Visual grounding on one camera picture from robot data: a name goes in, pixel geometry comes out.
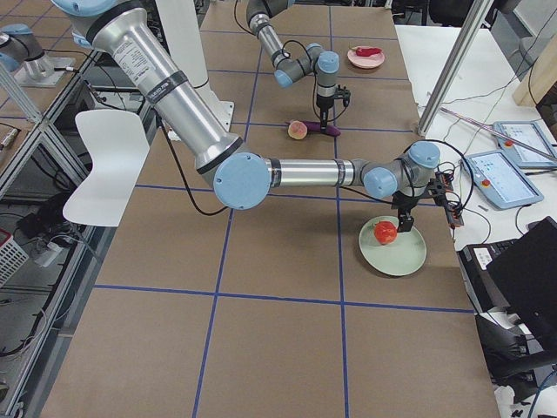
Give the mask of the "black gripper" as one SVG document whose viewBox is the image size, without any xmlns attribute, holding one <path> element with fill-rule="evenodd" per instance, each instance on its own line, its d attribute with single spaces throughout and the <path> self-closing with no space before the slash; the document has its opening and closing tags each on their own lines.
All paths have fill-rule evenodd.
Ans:
<svg viewBox="0 0 557 418">
<path fill-rule="evenodd" d="M 316 106 L 319 109 L 319 123 L 323 128 L 329 124 L 329 111 L 339 100 L 345 108 L 350 104 L 351 92 L 348 88 L 340 85 L 317 85 Z"/>
<path fill-rule="evenodd" d="M 421 192 L 405 195 L 396 192 L 393 195 L 392 209 L 397 210 L 398 232 L 409 233 L 413 228 L 413 216 L 411 210 L 421 201 L 432 199 L 436 206 L 445 210 L 447 223 L 450 227 L 464 225 L 462 219 L 463 204 L 460 197 L 454 192 L 452 186 L 453 174 L 451 172 L 434 173 L 426 187 Z"/>
</svg>

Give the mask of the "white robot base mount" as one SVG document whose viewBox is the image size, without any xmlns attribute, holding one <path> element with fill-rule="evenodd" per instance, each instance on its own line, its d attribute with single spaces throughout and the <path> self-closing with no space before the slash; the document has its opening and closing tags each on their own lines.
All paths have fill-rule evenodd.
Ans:
<svg viewBox="0 0 557 418">
<path fill-rule="evenodd" d="M 158 105 L 173 133 L 192 150 L 223 141 L 229 131 L 231 102 L 218 99 L 210 87 L 202 91 L 181 84 Z"/>
</svg>

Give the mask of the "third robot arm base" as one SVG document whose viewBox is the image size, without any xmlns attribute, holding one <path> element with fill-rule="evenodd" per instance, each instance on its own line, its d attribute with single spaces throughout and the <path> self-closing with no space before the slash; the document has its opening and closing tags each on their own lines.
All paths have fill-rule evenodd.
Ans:
<svg viewBox="0 0 557 418">
<path fill-rule="evenodd" d="M 1 28 L 1 64 L 22 87 L 54 88 L 63 74 L 79 73 L 70 57 L 52 57 L 26 24 Z"/>
</svg>

